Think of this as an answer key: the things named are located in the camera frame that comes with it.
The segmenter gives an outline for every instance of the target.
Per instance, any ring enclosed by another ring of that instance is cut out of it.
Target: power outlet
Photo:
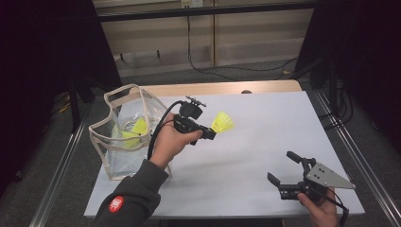
[[[181,8],[201,8],[203,7],[203,0],[181,0]]]
[[[203,7],[203,0],[192,0],[193,8],[201,8]]]
[[[181,0],[181,8],[192,8],[192,0]]]

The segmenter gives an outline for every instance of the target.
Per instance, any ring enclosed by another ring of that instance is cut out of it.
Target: silver metal bracket
[[[307,173],[306,177],[310,181],[318,183],[322,186],[348,189],[357,188],[353,183],[350,183],[335,171],[321,163],[317,163],[315,166],[313,166],[309,173]]]
[[[191,96],[185,96],[186,98],[188,98],[189,100],[191,100],[191,102],[193,102],[194,104],[196,104],[197,106],[204,106],[206,107],[206,104],[201,103],[200,101],[196,100],[194,97]]]

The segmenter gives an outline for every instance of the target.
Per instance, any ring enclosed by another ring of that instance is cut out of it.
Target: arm
[[[166,118],[150,160],[144,160],[138,172],[126,177],[100,205],[95,225],[142,226],[160,203],[158,191],[168,177],[168,163],[185,145],[201,137],[201,131],[181,134],[174,129],[173,114]]]
[[[332,200],[335,200],[334,188],[330,189],[332,191],[327,190],[326,196]],[[322,204],[317,206],[307,197],[307,195],[303,193],[298,194],[298,200],[310,212],[310,219],[313,227],[338,226],[337,208],[335,204],[331,203],[330,201],[324,201]]]

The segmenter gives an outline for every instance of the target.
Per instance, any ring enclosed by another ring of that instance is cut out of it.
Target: table surface
[[[152,85],[142,87],[155,96],[228,95],[241,94],[241,92],[246,90],[251,91],[253,94],[302,91],[298,81],[292,79]]]
[[[306,214],[299,202],[281,201],[277,188],[266,179],[268,171],[283,183],[302,179],[302,167],[287,158],[288,150],[316,158],[346,178],[319,118],[297,81],[144,88],[167,106],[184,95],[196,95],[206,101],[208,107],[198,121],[202,125],[213,121],[213,113],[220,110],[228,112],[235,121],[233,131],[218,134],[214,141],[200,140],[194,147],[187,146],[174,159],[173,177],[160,190],[162,202],[154,218],[283,218]],[[243,90],[253,95],[241,95]],[[99,203],[117,185],[117,181],[108,181],[102,167],[85,216],[92,217]],[[345,205],[351,214],[364,213],[354,190],[337,192],[348,201]]]

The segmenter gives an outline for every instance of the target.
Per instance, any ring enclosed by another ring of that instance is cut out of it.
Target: white board
[[[169,106],[179,97],[160,97]],[[235,128],[215,140],[186,146],[172,161],[173,177],[162,185],[161,203],[153,218],[284,218],[307,214],[298,201],[282,201],[268,172],[281,183],[303,178],[301,164],[286,153],[317,161],[347,178],[305,92],[196,96],[207,104],[197,121],[211,126],[224,111]],[[103,167],[85,216],[94,217],[118,182],[108,180]],[[350,214],[363,214],[354,190],[337,189]]]

